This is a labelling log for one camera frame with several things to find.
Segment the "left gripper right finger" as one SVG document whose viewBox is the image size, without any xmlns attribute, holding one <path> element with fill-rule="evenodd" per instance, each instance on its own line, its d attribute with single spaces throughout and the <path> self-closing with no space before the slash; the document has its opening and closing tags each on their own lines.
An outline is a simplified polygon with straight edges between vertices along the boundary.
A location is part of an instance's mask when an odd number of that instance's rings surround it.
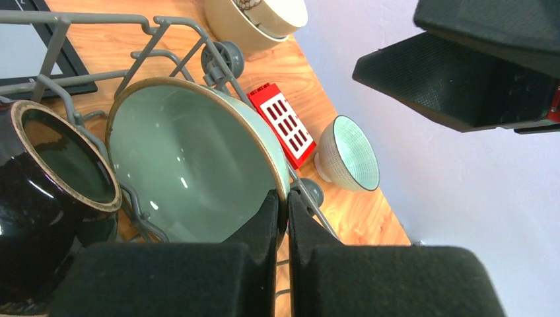
<svg viewBox="0 0 560 317">
<path fill-rule="evenodd" d="M 291 192 L 294 316 L 504 316 L 487 271 L 451 246 L 352 246 L 319 225 Z"/>
</svg>

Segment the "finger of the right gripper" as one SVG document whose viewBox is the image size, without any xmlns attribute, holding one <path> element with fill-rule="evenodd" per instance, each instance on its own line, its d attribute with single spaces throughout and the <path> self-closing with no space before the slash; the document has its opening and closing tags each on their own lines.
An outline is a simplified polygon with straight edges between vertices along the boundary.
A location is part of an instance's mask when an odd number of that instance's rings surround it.
<svg viewBox="0 0 560 317">
<path fill-rule="evenodd" d="M 459 132 L 559 130 L 559 79 L 427 33 L 360 57 L 353 79 Z"/>
<path fill-rule="evenodd" d="M 558 1 L 419 1 L 413 20 L 437 36 L 559 77 Z"/>
</svg>

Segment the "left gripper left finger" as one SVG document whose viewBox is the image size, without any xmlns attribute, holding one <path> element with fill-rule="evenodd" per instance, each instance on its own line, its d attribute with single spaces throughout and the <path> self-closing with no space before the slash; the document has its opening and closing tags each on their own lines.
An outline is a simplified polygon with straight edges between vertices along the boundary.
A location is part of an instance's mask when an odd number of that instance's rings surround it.
<svg viewBox="0 0 560 317">
<path fill-rule="evenodd" d="M 49 316 L 273 316 L 280 199 L 221 243 L 104 243 L 87 248 Z"/>
</svg>

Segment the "mint green bowl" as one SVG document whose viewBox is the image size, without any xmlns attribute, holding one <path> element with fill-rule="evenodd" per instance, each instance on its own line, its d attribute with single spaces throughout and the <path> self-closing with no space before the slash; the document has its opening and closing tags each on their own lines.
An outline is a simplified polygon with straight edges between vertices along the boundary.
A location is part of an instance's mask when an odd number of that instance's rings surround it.
<svg viewBox="0 0 560 317">
<path fill-rule="evenodd" d="M 138 81 L 114 100 L 106 146 L 118 179 L 170 242 L 225 241 L 271 190 L 286 229 L 286 158 L 269 125 L 237 98 L 171 77 Z"/>
</svg>

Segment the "light blue striped bowl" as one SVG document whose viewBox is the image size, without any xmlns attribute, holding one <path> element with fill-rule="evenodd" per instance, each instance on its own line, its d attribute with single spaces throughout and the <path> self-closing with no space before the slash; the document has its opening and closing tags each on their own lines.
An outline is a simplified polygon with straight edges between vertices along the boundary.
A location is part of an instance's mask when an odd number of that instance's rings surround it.
<svg viewBox="0 0 560 317">
<path fill-rule="evenodd" d="M 314 164 L 326 182 L 351 192 L 373 192 L 380 185 L 378 161 L 362 129 L 338 115 L 322 132 Z"/>
</svg>

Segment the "beige floral bowl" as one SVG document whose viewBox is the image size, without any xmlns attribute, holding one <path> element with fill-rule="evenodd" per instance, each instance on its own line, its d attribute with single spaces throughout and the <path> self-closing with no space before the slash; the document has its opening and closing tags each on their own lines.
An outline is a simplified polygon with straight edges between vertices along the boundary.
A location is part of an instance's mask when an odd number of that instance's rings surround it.
<svg viewBox="0 0 560 317">
<path fill-rule="evenodd" d="M 267 35 L 250 22 L 234 1 L 206 0 L 204 13 L 215 37 L 221 42 L 234 42 L 245 54 L 270 50 L 290 38 Z"/>
</svg>

